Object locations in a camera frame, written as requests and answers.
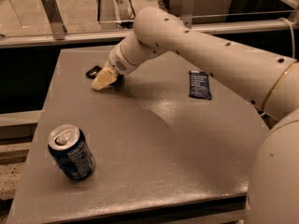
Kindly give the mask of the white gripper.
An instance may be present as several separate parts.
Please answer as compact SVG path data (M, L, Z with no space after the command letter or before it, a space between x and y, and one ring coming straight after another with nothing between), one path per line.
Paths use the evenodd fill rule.
M136 70L136 66L130 64L121 53L121 46L115 46L110 52L105 66L95 77L92 87L100 91L117 80L119 75L128 75Z

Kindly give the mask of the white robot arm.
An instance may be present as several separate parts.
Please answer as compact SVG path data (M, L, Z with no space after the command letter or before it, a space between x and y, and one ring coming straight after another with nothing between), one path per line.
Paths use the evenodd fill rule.
M244 224L299 224L299 62L187 28L146 7L93 81L102 90L143 62L172 51L277 120L258 148Z

